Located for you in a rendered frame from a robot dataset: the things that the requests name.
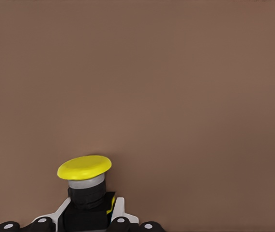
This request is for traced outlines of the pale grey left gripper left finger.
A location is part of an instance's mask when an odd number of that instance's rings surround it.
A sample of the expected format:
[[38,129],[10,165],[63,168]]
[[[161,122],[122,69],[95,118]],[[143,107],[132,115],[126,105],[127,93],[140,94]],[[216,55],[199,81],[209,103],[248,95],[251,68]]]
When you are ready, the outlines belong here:
[[54,213],[39,216],[25,227],[14,221],[3,222],[0,224],[0,232],[58,232],[61,215],[70,202],[71,199],[66,198]]

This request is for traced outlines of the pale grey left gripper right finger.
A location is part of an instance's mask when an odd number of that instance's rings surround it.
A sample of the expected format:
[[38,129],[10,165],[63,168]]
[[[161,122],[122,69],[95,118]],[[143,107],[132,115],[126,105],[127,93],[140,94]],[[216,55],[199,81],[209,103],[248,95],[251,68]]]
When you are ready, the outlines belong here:
[[125,199],[118,197],[107,232],[166,232],[166,230],[155,221],[140,224],[138,217],[125,212]]

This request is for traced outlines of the yellow mushroom push button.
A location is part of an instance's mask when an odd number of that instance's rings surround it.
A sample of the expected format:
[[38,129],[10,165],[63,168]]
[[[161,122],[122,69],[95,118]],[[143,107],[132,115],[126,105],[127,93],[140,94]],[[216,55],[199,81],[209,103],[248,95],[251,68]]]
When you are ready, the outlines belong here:
[[87,155],[63,163],[57,171],[68,181],[70,202],[60,214],[59,232],[104,231],[111,223],[115,192],[106,188],[105,173],[111,168],[109,158]]

